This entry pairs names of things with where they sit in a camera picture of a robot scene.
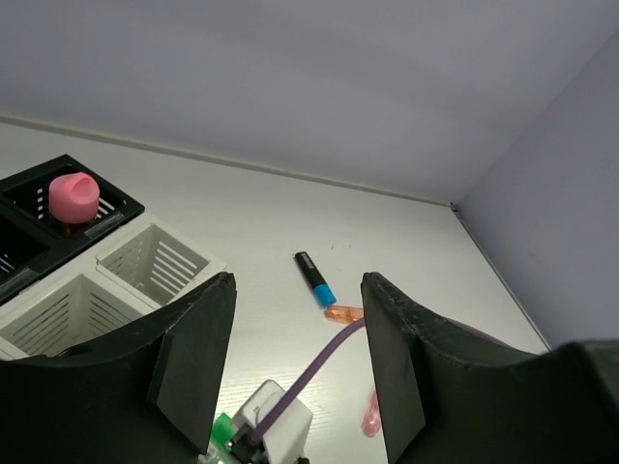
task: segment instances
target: gray wall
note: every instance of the gray wall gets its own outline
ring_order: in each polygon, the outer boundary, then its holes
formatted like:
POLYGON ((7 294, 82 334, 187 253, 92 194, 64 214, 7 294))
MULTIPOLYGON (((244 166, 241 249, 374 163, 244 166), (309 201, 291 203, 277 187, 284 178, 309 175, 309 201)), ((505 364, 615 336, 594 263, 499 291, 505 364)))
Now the gray wall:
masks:
POLYGON ((458 200, 617 0, 3 0, 0 112, 458 200))
POLYGON ((619 33, 460 208, 552 345, 619 337, 619 33))

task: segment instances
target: green bottle cap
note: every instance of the green bottle cap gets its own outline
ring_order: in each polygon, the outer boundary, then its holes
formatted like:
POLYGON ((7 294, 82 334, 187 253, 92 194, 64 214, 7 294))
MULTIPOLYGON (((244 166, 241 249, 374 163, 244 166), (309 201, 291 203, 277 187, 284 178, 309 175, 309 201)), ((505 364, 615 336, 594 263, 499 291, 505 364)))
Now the green bottle cap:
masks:
POLYGON ((211 440, 224 450, 230 450, 228 442, 234 438, 235 433, 230 416, 226 413, 221 413, 220 416, 215 419, 213 427, 211 428, 211 440))

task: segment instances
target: black marker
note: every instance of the black marker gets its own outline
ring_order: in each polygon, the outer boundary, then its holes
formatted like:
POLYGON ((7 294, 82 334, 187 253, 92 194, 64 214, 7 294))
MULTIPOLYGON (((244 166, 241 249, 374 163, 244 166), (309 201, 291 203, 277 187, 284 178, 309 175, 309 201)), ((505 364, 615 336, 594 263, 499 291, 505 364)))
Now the black marker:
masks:
POLYGON ((325 282, 316 265, 311 261, 310 256, 305 251, 299 251, 294 255, 294 260, 299 265, 303 277, 306 278, 320 305, 325 307, 333 305, 337 301, 336 296, 329 288, 329 285, 327 285, 327 282, 325 282))

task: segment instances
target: tabletop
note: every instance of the tabletop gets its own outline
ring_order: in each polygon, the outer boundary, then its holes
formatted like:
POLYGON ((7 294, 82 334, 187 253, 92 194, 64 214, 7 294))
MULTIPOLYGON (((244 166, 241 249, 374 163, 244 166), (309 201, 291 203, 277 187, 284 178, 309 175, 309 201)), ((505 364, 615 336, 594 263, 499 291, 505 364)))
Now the tabletop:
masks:
MULTIPOLYGON (((0 125, 0 176, 68 153, 227 263, 238 300, 218 413, 232 415, 266 379, 285 389, 342 328, 325 319, 293 255, 305 250, 342 305, 360 306, 365 272, 506 343, 543 352, 536 331, 452 211, 59 133, 0 125)), ((365 331, 301 393, 316 463, 387 462, 361 421, 372 392, 365 331)))

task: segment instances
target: black plastic tray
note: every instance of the black plastic tray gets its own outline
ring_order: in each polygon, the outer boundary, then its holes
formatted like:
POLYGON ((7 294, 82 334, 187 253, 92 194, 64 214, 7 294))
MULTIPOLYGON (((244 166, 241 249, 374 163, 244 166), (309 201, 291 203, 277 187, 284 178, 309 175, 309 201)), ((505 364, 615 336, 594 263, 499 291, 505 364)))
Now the black plastic tray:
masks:
POLYGON ((0 180, 0 305, 144 212, 144 207, 69 155, 0 180), (99 214, 70 238, 52 225, 49 183, 85 172, 99 184, 99 214))

